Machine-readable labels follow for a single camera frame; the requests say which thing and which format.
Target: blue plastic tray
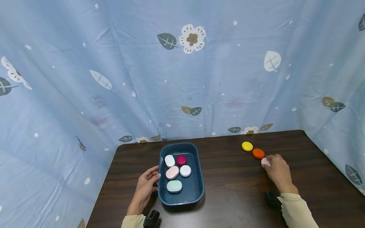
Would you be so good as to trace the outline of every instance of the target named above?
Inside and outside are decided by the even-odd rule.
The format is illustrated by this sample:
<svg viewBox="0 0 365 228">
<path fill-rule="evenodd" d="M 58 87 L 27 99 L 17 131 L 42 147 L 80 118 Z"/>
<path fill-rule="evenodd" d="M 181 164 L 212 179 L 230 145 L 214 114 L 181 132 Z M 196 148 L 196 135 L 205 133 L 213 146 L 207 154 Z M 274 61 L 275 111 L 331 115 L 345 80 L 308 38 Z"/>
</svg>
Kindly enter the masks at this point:
<svg viewBox="0 0 365 228">
<path fill-rule="evenodd" d="M 191 175 L 182 177 L 180 174 L 174 179 L 182 183 L 182 191 L 179 193 L 169 193 L 166 185 L 169 180 L 166 178 L 168 167 L 164 161 L 167 155 L 172 155 L 175 158 L 180 154 L 184 155 L 191 168 Z M 175 143 L 169 144 L 162 148 L 160 152 L 160 167 L 161 178 L 158 181 L 158 197 L 161 202 L 167 206 L 178 206 L 197 203 L 204 194 L 203 175 L 200 167 L 199 154 L 196 146 L 191 143 Z"/>
</svg>

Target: table surface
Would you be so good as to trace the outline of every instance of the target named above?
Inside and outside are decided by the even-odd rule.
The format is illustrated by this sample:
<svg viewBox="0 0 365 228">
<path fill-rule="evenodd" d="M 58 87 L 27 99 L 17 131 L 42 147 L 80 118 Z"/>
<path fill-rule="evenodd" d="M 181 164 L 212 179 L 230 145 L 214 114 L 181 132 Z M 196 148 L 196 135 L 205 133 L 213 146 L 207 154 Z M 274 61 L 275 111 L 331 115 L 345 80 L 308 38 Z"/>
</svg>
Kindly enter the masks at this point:
<svg viewBox="0 0 365 228">
<path fill-rule="evenodd" d="M 160 212 L 160 228 L 287 227 L 269 208 L 263 192 L 277 192 L 260 160 L 241 149 L 249 141 L 266 155 L 281 154 L 293 183 L 320 228 L 363 227 L 365 197 L 342 175 L 303 131 L 187 139 L 118 147 L 88 222 L 88 228 L 120 228 L 138 177 L 158 165 L 167 144 L 193 143 L 199 152 L 205 194 L 192 206 L 167 208 L 155 194 L 144 211 Z"/>
</svg>

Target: black wrist strap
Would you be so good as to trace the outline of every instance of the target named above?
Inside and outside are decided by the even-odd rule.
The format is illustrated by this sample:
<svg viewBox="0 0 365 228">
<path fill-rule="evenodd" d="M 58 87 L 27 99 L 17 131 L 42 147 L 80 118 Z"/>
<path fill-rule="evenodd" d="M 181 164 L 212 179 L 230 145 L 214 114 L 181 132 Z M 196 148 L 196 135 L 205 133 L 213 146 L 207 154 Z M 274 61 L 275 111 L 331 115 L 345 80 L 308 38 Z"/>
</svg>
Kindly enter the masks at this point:
<svg viewBox="0 0 365 228">
<path fill-rule="evenodd" d="M 156 210 L 153 210 L 149 217 L 146 216 L 145 221 L 143 223 L 143 228 L 153 228 L 159 216 L 160 213 Z"/>
<path fill-rule="evenodd" d="M 271 207 L 274 208 L 276 210 L 280 210 L 282 209 L 282 204 L 280 202 L 280 200 L 278 198 L 276 198 L 274 196 L 274 194 L 272 192 L 264 192 L 265 195 L 265 200 L 266 203 Z"/>
</svg>

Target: flower pattern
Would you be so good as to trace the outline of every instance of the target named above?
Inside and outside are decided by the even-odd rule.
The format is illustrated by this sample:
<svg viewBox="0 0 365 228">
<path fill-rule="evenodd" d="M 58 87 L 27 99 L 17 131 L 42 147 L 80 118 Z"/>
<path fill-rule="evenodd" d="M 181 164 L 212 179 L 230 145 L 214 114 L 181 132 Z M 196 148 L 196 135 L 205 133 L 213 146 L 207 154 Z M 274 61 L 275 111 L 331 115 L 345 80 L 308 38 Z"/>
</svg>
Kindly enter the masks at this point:
<svg viewBox="0 0 365 228">
<path fill-rule="evenodd" d="M 257 134 L 258 127 L 246 127 L 243 131 L 241 131 L 241 135 L 249 135 L 249 134 Z"/>
<path fill-rule="evenodd" d="M 181 29 L 181 33 L 179 42 L 180 45 L 184 46 L 186 54 L 191 54 L 194 50 L 200 51 L 204 47 L 206 34 L 203 27 L 194 28 L 192 24 L 187 24 Z"/>
<path fill-rule="evenodd" d="M 9 60 L 5 56 L 3 56 L 1 58 L 1 64 L 6 69 L 8 69 L 8 76 L 9 76 L 9 78 L 11 78 L 13 81 L 18 82 L 18 83 L 21 83 L 22 82 L 27 89 L 32 89 L 32 87 L 20 75 L 20 73 L 15 69 L 15 67 L 9 62 Z"/>
<path fill-rule="evenodd" d="M 137 143 L 148 143 L 151 142 L 151 140 L 149 140 L 146 137 L 140 137 L 140 138 L 136 138 Z"/>
</svg>

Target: blue curtain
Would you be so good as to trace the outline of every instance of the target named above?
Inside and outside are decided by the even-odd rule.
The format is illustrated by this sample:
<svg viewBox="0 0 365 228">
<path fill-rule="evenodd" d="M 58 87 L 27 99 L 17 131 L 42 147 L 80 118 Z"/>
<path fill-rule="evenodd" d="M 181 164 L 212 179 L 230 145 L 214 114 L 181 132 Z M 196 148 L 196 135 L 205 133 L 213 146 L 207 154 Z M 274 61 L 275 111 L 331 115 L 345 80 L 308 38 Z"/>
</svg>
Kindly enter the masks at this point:
<svg viewBox="0 0 365 228">
<path fill-rule="evenodd" d="M 83 227 L 123 143 L 302 129 L 365 194 L 365 1 L 7 0 L 0 19 L 0 227 Z"/>
</svg>

